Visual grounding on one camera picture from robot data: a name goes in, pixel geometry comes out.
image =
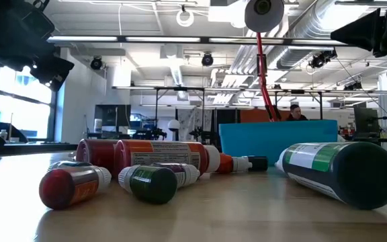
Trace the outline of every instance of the window frame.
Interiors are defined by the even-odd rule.
[[[34,104],[44,104],[50,107],[50,114],[48,117],[48,123],[47,123],[47,138],[28,138],[29,141],[54,141],[54,127],[56,122],[56,102],[57,102],[57,92],[52,91],[52,99],[49,104],[38,101],[36,99],[30,98],[30,97],[24,97],[22,95],[17,95],[13,93],[9,93],[6,91],[0,90],[0,95],[6,95],[9,97],[12,97],[14,99],[20,99],[25,102],[30,102]]]

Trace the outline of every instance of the desk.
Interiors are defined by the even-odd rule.
[[[0,241],[387,241],[387,206],[355,210],[267,173],[213,175],[178,191],[170,203],[109,190],[64,211],[47,209],[38,184],[68,153],[0,159]]]

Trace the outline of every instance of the wooden table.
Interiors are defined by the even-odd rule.
[[[267,173],[212,175],[170,203],[145,204],[116,182],[63,211],[46,208],[38,184],[68,153],[0,159],[0,241],[385,241],[387,206],[362,211]]]

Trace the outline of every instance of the ceiling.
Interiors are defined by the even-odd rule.
[[[204,15],[207,15],[210,0],[199,0],[197,7],[187,7],[199,11],[199,13],[194,14],[193,24],[186,28],[180,26],[176,21],[177,10],[180,9],[180,6],[177,5],[164,6],[160,4],[161,2],[156,2],[155,6],[153,4],[99,5],[82,0],[81,2],[66,1],[69,0],[51,0],[45,10],[45,14],[56,26],[55,35],[246,36],[248,31],[247,28],[234,28],[231,23],[209,22],[208,17]],[[297,19],[313,0],[299,0],[298,2],[299,7],[288,12],[289,24]],[[136,66],[136,70],[132,73],[132,80],[142,84],[145,80],[163,80],[164,76],[171,76],[170,68],[160,64],[161,46],[162,44],[70,45],[81,55],[83,60],[91,60],[93,54],[90,52],[93,50],[123,48]],[[184,65],[181,65],[181,74],[184,77],[210,78],[212,69],[231,66],[241,46],[181,44],[180,47],[185,59]],[[300,62],[292,71],[287,72],[275,82],[279,83],[282,88],[288,89],[333,88],[336,87],[337,82],[348,79],[347,72],[349,72],[351,75],[363,73],[362,85],[364,88],[377,87],[377,74],[386,70],[384,67],[387,67],[387,56],[376,59],[371,53],[358,48],[342,47],[337,48],[336,51],[340,62],[333,60],[323,69],[313,71],[310,67],[306,67],[310,57]],[[214,65],[211,67],[201,65],[201,59],[205,52],[211,52],[214,57]],[[108,65],[118,64],[120,58],[120,56],[103,56],[103,60]]]

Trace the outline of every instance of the blue box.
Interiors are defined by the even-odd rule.
[[[234,157],[268,157],[274,164],[296,143],[337,142],[336,120],[220,124],[222,152]]]

